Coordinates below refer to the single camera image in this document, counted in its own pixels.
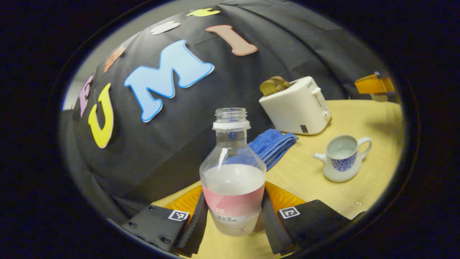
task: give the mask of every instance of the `toaster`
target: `toaster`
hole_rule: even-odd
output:
[[[312,77],[290,82],[291,87],[260,98],[259,103],[277,130],[297,134],[320,133],[331,120],[321,88]]]

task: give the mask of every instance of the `wooden table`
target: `wooden table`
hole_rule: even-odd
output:
[[[297,135],[297,143],[267,172],[267,181],[305,201],[321,200],[352,219],[374,204],[393,177],[403,148],[402,111],[399,104],[373,100],[330,100],[327,103],[332,119],[326,129],[318,135]],[[358,174],[337,183],[323,175],[322,162],[312,156],[314,152],[326,152],[327,143],[344,134],[357,139],[368,136],[373,145]],[[367,144],[362,145],[361,152],[366,148]],[[196,182],[152,204],[164,206],[200,184]],[[280,258],[280,255],[272,253],[264,232],[239,237],[219,233],[208,212],[199,253],[192,258]]]

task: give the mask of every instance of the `pitcher handle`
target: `pitcher handle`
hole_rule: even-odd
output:
[[[364,138],[360,138],[358,139],[358,147],[360,147],[362,144],[366,143],[366,142],[369,142],[369,147],[366,149],[366,151],[364,151],[363,153],[360,152],[361,154],[361,158],[364,159],[364,157],[369,153],[369,151],[371,150],[371,147],[372,147],[372,140],[370,137],[364,137]]]

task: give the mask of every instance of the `yellow foam letter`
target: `yellow foam letter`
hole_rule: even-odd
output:
[[[112,103],[110,102],[109,88],[110,83],[102,89],[98,98],[98,101],[102,104],[102,111],[104,112],[104,127],[102,129],[99,127],[98,118],[96,117],[97,104],[92,107],[88,117],[88,124],[91,126],[92,136],[94,137],[97,146],[100,148],[107,146],[114,128],[114,110],[112,109]]]
[[[196,11],[193,11],[193,12],[187,14],[187,16],[195,15],[195,16],[198,16],[198,17],[203,17],[203,16],[209,16],[209,15],[213,15],[213,14],[216,14],[216,13],[220,13],[220,11],[212,11],[212,12],[210,12],[209,10],[212,10],[212,8],[198,9]]]

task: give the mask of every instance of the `blue cloth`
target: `blue cloth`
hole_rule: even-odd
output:
[[[283,135],[279,130],[268,129],[257,136],[249,146],[267,165],[267,171],[270,170],[281,157],[292,147],[299,138],[292,134]]]

